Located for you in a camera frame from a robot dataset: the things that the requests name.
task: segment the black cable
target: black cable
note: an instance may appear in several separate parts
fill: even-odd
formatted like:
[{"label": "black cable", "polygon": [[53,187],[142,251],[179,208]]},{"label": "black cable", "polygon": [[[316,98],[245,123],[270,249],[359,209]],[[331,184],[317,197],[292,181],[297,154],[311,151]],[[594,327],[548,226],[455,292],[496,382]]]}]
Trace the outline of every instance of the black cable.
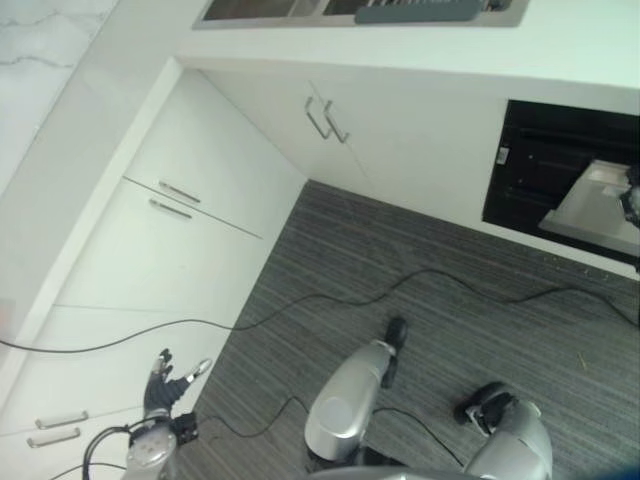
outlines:
[{"label": "black cable", "polygon": [[289,406],[289,404],[291,402],[296,402],[298,405],[300,405],[303,408],[303,410],[307,414],[309,414],[309,409],[304,404],[304,402],[302,400],[300,400],[300,398],[298,398],[296,396],[291,396],[291,397],[289,397],[287,399],[286,402],[284,402],[282,404],[282,406],[280,407],[278,412],[274,415],[274,417],[271,419],[271,421],[265,427],[263,427],[262,429],[258,430],[255,433],[242,433],[242,432],[239,432],[234,427],[229,425],[229,423],[224,418],[222,418],[220,415],[211,415],[211,416],[205,417],[198,423],[199,423],[199,426],[202,427],[202,425],[205,422],[208,422],[210,420],[218,420],[225,427],[227,427],[234,435],[236,435],[236,436],[238,436],[240,438],[256,438],[256,437],[259,437],[261,435],[264,435],[265,433],[267,433],[267,431],[269,431],[269,429],[273,426],[273,424],[276,423],[276,421],[282,416],[282,414],[284,413],[284,411],[286,410],[286,408]]},{"label": "black cable", "polygon": [[380,408],[376,408],[373,411],[373,415],[376,415],[378,413],[382,413],[382,412],[395,412],[395,413],[399,413],[400,415],[404,415],[407,418],[412,419],[413,421],[415,421],[416,423],[418,423],[424,430],[425,432],[427,432],[435,441],[438,445],[440,445],[449,455],[451,455],[451,458],[453,458],[455,460],[455,462],[460,466],[460,467],[464,467],[464,463],[462,463],[462,460],[460,460],[458,458],[458,456],[453,452],[453,450],[451,450],[449,447],[447,447],[447,445],[440,440],[440,438],[438,438],[438,436],[433,432],[433,430],[431,430],[422,420],[420,420],[418,417],[416,417],[415,415],[413,415],[412,413],[409,412],[405,412],[404,410],[400,410],[399,408],[395,408],[395,407],[380,407]]},{"label": "black cable", "polygon": [[123,425],[123,426],[105,428],[100,433],[98,433],[95,437],[93,437],[91,439],[91,441],[89,442],[89,444],[87,445],[87,448],[85,449],[84,455],[82,457],[82,465],[81,465],[81,468],[82,468],[82,480],[90,480],[89,466],[94,465],[91,462],[91,457],[93,457],[93,452],[96,450],[96,448],[98,448],[98,445],[100,445],[100,443],[104,439],[106,439],[107,437],[109,437],[111,435],[115,435],[116,433],[126,433],[126,434],[128,434],[130,436],[131,435],[131,430],[134,427],[137,427],[138,425],[141,425],[143,423],[155,422],[155,421],[162,422],[162,421],[169,421],[169,419],[167,417],[163,417],[163,416],[148,417],[148,418],[144,418],[142,420],[139,420],[137,422],[134,422],[131,425]]},{"label": "black cable", "polygon": [[116,433],[129,434],[130,430],[127,426],[105,428],[89,442],[89,445],[87,445],[87,448],[84,451],[84,456],[82,457],[82,480],[91,480],[89,477],[89,466],[91,465],[91,457],[93,457],[95,449],[105,438],[115,435]]},{"label": "black cable", "polygon": [[[227,422],[223,417],[221,417],[220,415],[210,415],[208,417],[205,417],[204,419],[202,419],[199,424],[200,427],[202,427],[202,425],[205,422],[208,422],[210,420],[218,420],[220,423],[222,423],[225,427],[227,427],[227,429],[229,429],[229,431],[231,431],[231,433],[233,433],[234,435],[236,435],[237,437],[240,438],[257,438],[260,437],[262,435],[264,435],[265,433],[267,433],[269,431],[269,429],[273,426],[274,423],[276,423],[278,421],[278,419],[282,416],[282,414],[284,413],[284,411],[287,409],[287,407],[289,406],[289,404],[291,402],[296,402],[298,405],[300,405],[304,411],[309,414],[309,409],[307,408],[307,406],[305,405],[305,403],[300,400],[300,398],[296,397],[296,396],[291,396],[289,397],[280,407],[280,409],[278,410],[278,412],[273,416],[273,418],[271,419],[271,421],[265,425],[263,428],[261,428],[260,430],[258,430],[257,432],[254,433],[243,433],[243,432],[239,432],[237,429],[235,429],[234,427],[232,427],[231,425],[229,425],[229,422]],[[462,461],[458,458],[458,456],[453,452],[453,450],[451,450],[442,440],[440,440],[440,438],[438,438],[438,436],[433,432],[433,430],[431,430],[422,420],[420,420],[418,417],[416,417],[415,415],[413,415],[412,413],[409,412],[405,412],[404,410],[400,410],[399,408],[395,408],[395,407],[380,407],[380,408],[376,408],[373,411],[373,415],[377,415],[378,413],[382,413],[382,412],[395,412],[395,413],[399,413],[401,415],[404,415],[408,418],[411,418],[412,420],[414,420],[416,423],[418,423],[422,428],[424,428],[424,430],[438,443],[438,445],[440,445],[449,455],[451,455],[451,458],[453,458],[453,460],[460,466],[460,467],[464,467],[464,464],[462,463]]]},{"label": "black cable", "polygon": [[493,295],[489,295],[485,292],[480,291],[479,289],[473,287],[471,284],[465,282],[464,280],[459,279],[458,277],[447,273],[443,270],[438,270],[435,268],[422,268],[419,270],[416,270],[415,272],[412,272],[408,275],[405,275],[404,277],[401,277],[400,279],[396,280],[395,283],[393,283],[390,287],[388,287],[383,293],[370,298],[368,300],[347,300],[347,299],[341,299],[341,298],[337,298],[337,297],[333,297],[331,295],[326,295],[324,293],[312,293],[309,295],[305,295],[303,297],[298,298],[297,300],[294,300],[288,304],[286,304],[285,306],[283,306],[282,308],[279,308],[278,310],[272,312],[271,314],[267,315],[266,317],[264,317],[262,320],[259,320],[256,323],[253,323],[251,325],[245,325],[243,327],[228,327],[226,325],[222,325],[220,323],[216,323],[216,322],[212,322],[209,320],[201,320],[201,319],[197,319],[197,318],[185,318],[182,320],[173,320],[171,322],[166,322],[166,323],[161,323],[159,325],[155,325],[153,327],[149,327],[149,328],[145,328],[144,330],[140,330],[138,332],[132,333],[131,335],[128,335],[126,337],[123,337],[119,340],[114,340],[113,342],[109,342],[109,343],[105,343],[103,345],[97,345],[95,347],[87,347],[87,348],[77,348],[77,349],[50,349],[50,348],[38,348],[38,347],[27,347],[24,345],[18,345],[12,342],[8,342],[6,340],[2,340],[0,339],[0,345],[5,345],[7,347],[11,347],[11,348],[16,348],[18,350],[25,350],[27,352],[36,352],[36,353],[60,353],[60,354],[74,354],[74,353],[86,353],[86,352],[93,352],[96,350],[102,350],[104,348],[109,348],[109,347],[113,347],[115,345],[119,345],[121,343],[124,343],[126,341],[129,341],[135,337],[138,337],[140,335],[144,335],[146,333],[152,332],[154,330],[158,330],[160,328],[165,328],[165,327],[170,327],[172,325],[178,325],[178,324],[183,324],[183,323],[197,323],[197,324],[203,324],[203,325],[208,325],[211,327],[216,327],[216,328],[220,328],[222,330],[228,330],[228,331],[232,331],[232,332],[244,332],[247,330],[251,330],[253,328],[259,327],[260,325],[263,325],[264,323],[272,320],[273,318],[277,317],[278,315],[280,315],[281,313],[283,313],[284,311],[300,304],[303,302],[306,302],[308,300],[312,300],[312,299],[319,299],[319,300],[329,300],[331,302],[335,302],[338,304],[342,304],[342,305],[348,305],[351,307],[365,307],[368,305],[373,305],[374,303],[380,302],[381,300],[384,300],[385,298],[387,298],[388,296],[390,296],[393,292],[395,292],[399,287],[401,287],[402,285],[404,285],[405,283],[407,283],[409,280],[419,276],[419,275],[423,275],[423,274],[434,274],[434,275],[440,275],[443,276],[445,278],[448,278],[449,280],[453,281],[454,283],[457,283],[458,285],[466,288],[467,290],[469,290],[470,292],[474,293],[475,295],[478,295],[479,297],[483,297],[483,298],[487,298],[495,303],[500,303],[503,305],[517,305],[517,304],[521,304],[521,303],[526,303],[532,300],[537,300],[538,298],[547,296],[547,295],[551,295],[551,294],[555,294],[555,293],[564,293],[564,292],[577,292],[577,293],[582,293],[583,295],[592,297],[596,300],[599,300],[600,302],[602,302],[604,305],[606,305],[607,307],[609,307],[611,309],[612,312],[614,312],[616,315],[618,315],[622,320],[624,320],[625,322],[628,322],[629,324],[635,326],[635,327],[640,327],[639,323],[636,323],[635,321],[633,321],[632,319],[630,319],[629,317],[627,317],[622,310],[620,310],[618,307],[616,307],[609,299],[607,299],[604,295],[601,295],[599,293],[595,293],[589,290],[585,290],[583,288],[578,288],[578,287],[554,287],[554,288],[549,288],[547,290],[543,290],[541,292],[535,293],[533,295],[529,295],[523,298],[518,298],[518,299],[504,299],[504,298],[497,298],[494,297]]},{"label": "black cable", "polygon": [[[126,467],[123,467],[122,465],[116,465],[115,463],[106,463],[106,462],[92,462],[89,464],[90,466],[98,466],[98,467],[112,467],[112,468],[117,468],[120,470],[126,470]],[[59,474],[57,474],[55,477],[51,477],[49,480],[58,480],[59,478],[64,477],[65,475],[67,475],[68,473],[74,472],[76,470],[78,470],[79,468],[82,468],[82,465],[76,465],[75,467],[71,467],[68,470],[65,470],[64,472],[61,472]]]}]

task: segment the kitchen cabinet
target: kitchen cabinet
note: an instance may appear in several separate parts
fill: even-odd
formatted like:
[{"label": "kitchen cabinet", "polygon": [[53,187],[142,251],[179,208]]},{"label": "kitchen cabinet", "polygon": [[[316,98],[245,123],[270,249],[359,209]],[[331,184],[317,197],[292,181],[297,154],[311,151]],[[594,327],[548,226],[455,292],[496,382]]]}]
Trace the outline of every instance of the kitchen cabinet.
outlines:
[{"label": "kitchen cabinet", "polygon": [[56,300],[235,322],[265,242],[123,180]]},{"label": "kitchen cabinet", "polygon": [[[481,222],[506,100],[425,88],[401,74],[207,75],[311,179],[450,222]],[[322,110],[315,118],[331,131],[324,141],[300,116],[307,83]]]},{"label": "kitchen cabinet", "polygon": [[[33,430],[0,437],[0,473],[2,478],[45,480],[80,465],[87,444],[105,428],[131,424],[140,420],[139,409],[106,415],[89,421],[67,425],[50,431]],[[58,440],[56,443],[43,443]],[[105,439],[92,458],[125,466],[128,450],[126,435],[112,435]],[[120,480],[123,471],[108,467],[91,467],[92,480]],[[66,479],[81,478],[80,469],[67,474]]]},{"label": "kitchen cabinet", "polygon": [[206,75],[307,177],[371,194],[369,179],[331,130],[326,104],[306,79],[226,71]]},{"label": "kitchen cabinet", "polygon": [[478,224],[506,100],[420,82],[313,78],[367,172],[374,198],[461,225]]},{"label": "kitchen cabinet", "polygon": [[259,237],[299,175],[201,72],[185,71],[125,176]]},{"label": "kitchen cabinet", "polygon": [[[241,307],[242,302],[237,302],[233,319]],[[85,348],[186,317],[163,312],[54,307],[36,345]],[[222,318],[211,320],[225,323]],[[93,352],[30,353],[0,415],[0,435],[141,407],[151,366],[164,348],[173,354],[172,377],[178,378],[203,358],[215,362],[228,334],[219,328],[187,323]],[[174,407],[174,414],[191,411],[205,383],[206,376],[194,382]]]}]

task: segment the white wall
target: white wall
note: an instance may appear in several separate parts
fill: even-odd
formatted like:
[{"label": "white wall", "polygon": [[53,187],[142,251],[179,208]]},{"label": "white wall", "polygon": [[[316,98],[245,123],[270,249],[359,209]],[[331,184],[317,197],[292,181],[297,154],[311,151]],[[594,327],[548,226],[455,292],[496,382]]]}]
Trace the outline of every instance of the white wall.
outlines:
[{"label": "white wall", "polygon": [[117,1],[0,2],[0,197]]}]

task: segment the striped carpet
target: striped carpet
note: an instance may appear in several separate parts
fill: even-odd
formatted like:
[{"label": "striped carpet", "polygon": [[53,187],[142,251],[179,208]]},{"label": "striped carpet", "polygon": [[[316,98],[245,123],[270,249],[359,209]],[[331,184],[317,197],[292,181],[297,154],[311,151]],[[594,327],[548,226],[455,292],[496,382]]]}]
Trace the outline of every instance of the striped carpet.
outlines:
[{"label": "striped carpet", "polygon": [[[423,267],[448,272],[495,298],[577,286],[637,319],[638,284],[600,270],[319,183],[307,184],[238,321],[247,325],[304,295],[375,297]],[[387,319],[410,324],[393,389],[379,406],[422,419],[464,461],[482,436],[451,410],[495,380],[543,412],[554,479],[594,478],[640,462],[640,334],[600,301],[561,292],[505,305],[437,273],[418,275],[365,307],[314,299],[263,326],[234,332],[196,410],[240,433],[261,430],[292,395],[310,406],[328,376]],[[290,402],[266,433],[234,435],[219,420],[182,450],[181,478],[304,476],[306,414]],[[456,471],[414,421],[374,417],[367,444],[415,467]]]}]

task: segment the cabinet handle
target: cabinet handle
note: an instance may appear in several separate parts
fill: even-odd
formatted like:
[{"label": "cabinet handle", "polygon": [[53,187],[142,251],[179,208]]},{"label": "cabinet handle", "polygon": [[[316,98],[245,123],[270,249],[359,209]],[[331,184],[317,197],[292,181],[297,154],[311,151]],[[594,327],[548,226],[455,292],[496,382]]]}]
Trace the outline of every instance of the cabinet handle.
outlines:
[{"label": "cabinet handle", "polygon": [[168,210],[168,211],[170,211],[172,213],[175,213],[177,215],[180,215],[180,216],[182,216],[184,218],[188,218],[189,220],[193,218],[188,213],[181,212],[180,210],[178,210],[176,208],[173,208],[173,207],[170,207],[169,205],[165,205],[164,203],[160,203],[159,201],[154,200],[153,198],[149,199],[149,203],[151,205],[153,205],[154,207],[158,207],[158,208],[162,208],[164,210]]},{"label": "cabinet handle", "polygon": [[40,420],[36,418],[36,427],[40,430],[47,430],[49,428],[62,427],[63,425],[70,425],[72,423],[84,422],[85,420],[89,420],[89,412],[83,410],[80,412],[80,415],[69,418],[59,418],[52,422],[45,422],[44,420]]},{"label": "cabinet handle", "polygon": [[79,428],[74,428],[69,432],[65,432],[61,435],[48,435],[47,438],[42,440],[37,440],[33,438],[27,438],[27,445],[31,448],[41,448],[46,447],[47,445],[53,445],[54,443],[66,442],[67,440],[73,440],[74,438],[78,438],[81,432]]},{"label": "cabinet handle", "polygon": [[327,133],[324,133],[322,131],[322,129],[320,128],[320,125],[318,125],[318,122],[316,122],[316,119],[313,118],[313,115],[311,114],[311,110],[309,110],[311,108],[312,103],[313,103],[313,97],[307,98],[307,103],[304,105],[304,113],[307,114],[307,117],[309,117],[309,120],[311,120],[311,123],[313,124],[313,126],[316,127],[316,130],[318,130],[318,133],[320,134],[320,136],[326,140],[327,138],[329,138],[329,135],[331,135],[331,130],[327,130]]},{"label": "cabinet handle", "polygon": [[335,133],[336,137],[338,137],[338,141],[340,143],[344,143],[344,142],[347,141],[347,138],[349,138],[349,134],[348,133],[344,133],[344,134],[340,133],[340,129],[338,128],[338,125],[336,125],[336,121],[333,119],[333,117],[329,113],[329,109],[331,108],[331,105],[333,105],[333,101],[329,100],[327,102],[327,105],[324,107],[324,117],[327,119],[327,122],[329,123],[329,126],[331,127],[331,130],[333,130],[333,133]]},{"label": "cabinet handle", "polygon": [[179,188],[176,188],[173,185],[169,185],[167,182],[163,182],[161,180],[161,181],[158,182],[158,185],[160,185],[162,188],[166,188],[170,192],[173,192],[173,193],[175,193],[177,195],[183,196],[184,198],[189,199],[192,202],[200,203],[200,199],[198,197],[194,197],[193,195],[189,195],[184,190],[180,190]]}]

